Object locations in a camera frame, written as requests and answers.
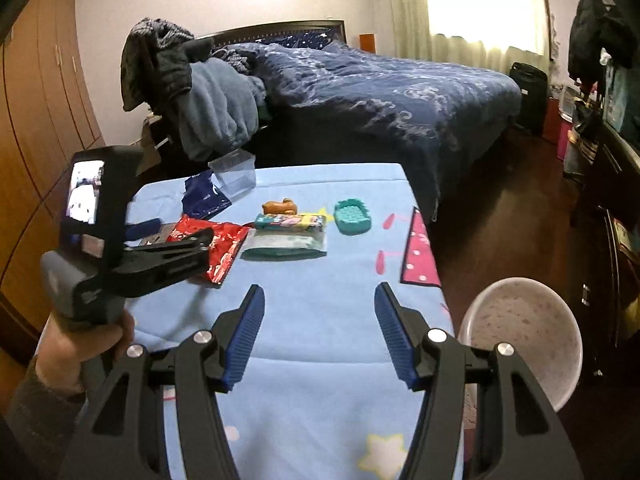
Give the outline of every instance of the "bed headboard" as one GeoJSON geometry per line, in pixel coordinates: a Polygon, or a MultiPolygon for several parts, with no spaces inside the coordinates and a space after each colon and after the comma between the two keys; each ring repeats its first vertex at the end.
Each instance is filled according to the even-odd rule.
{"type": "Polygon", "coordinates": [[[213,46],[220,47],[234,43],[247,43],[263,38],[277,38],[293,32],[306,32],[323,28],[333,29],[334,40],[346,43],[343,20],[310,20],[304,22],[279,22],[251,25],[249,27],[232,28],[223,32],[207,34],[202,38],[213,38],[213,46]]]}

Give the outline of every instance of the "green soap dish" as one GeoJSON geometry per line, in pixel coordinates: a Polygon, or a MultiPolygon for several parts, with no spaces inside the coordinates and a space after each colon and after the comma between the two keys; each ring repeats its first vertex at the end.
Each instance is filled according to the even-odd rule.
{"type": "Polygon", "coordinates": [[[362,200],[348,198],[335,205],[335,224],[343,235],[359,235],[371,229],[371,215],[362,200]]]}

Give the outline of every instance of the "cabinet handle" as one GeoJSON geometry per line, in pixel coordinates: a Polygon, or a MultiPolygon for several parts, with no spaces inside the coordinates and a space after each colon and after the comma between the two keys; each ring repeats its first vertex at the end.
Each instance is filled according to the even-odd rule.
{"type": "Polygon", "coordinates": [[[588,301],[588,295],[591,292],[591,289],[587,285],[582,286],[582,304],[584,306],[590,306],[588,301]]]}

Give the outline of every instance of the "packaged food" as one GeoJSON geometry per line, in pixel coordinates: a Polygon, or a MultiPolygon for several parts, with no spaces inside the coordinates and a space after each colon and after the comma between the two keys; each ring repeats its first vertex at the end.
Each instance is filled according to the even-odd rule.
{"type": "Polygon", "coordinates": [[[231,205],[231,201],[211,181],[211,170],[189,177],[184,182],[182,211],[195,219],[217,215],[231,205]]]}
{"type": "Polygon", "coordinates": [[[254,221],[254,227],[256,229],[284,232],[306,231],[310,233],[322,233],[324,232],[325,224],[326,218],[324,216],[309,214],[261,214],[258,215],[254,221]]]}
{"type": "Polygon", "coordinates": [[[242,257],[248,260],[270,258],[315,258],[326,254],[323,232],[283,232],[254,229],[249,234],[242,257]]]}
{"type": "Polygon", "coordinates": [[[206,272],[211,283],[219,285],[225,279],[231,264],[246,238],[249,228],[231,222],[209,222],[182,215],[167,237],[168,242],[182,240],[197,231],[211,227],[214,237],[209,245],[209,270],[206,272]]]}

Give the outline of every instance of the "white bowl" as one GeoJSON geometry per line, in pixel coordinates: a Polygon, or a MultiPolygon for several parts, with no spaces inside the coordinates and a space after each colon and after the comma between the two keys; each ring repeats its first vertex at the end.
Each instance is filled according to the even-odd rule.
{"type": "Polygon", "coordinates": [[[509,342],[523,357],[556,412],[571,397],[582,368],[580,329],[568,305],[529,278],[489,285],[466,311],[458,339],[491,350],[509,342]]]}

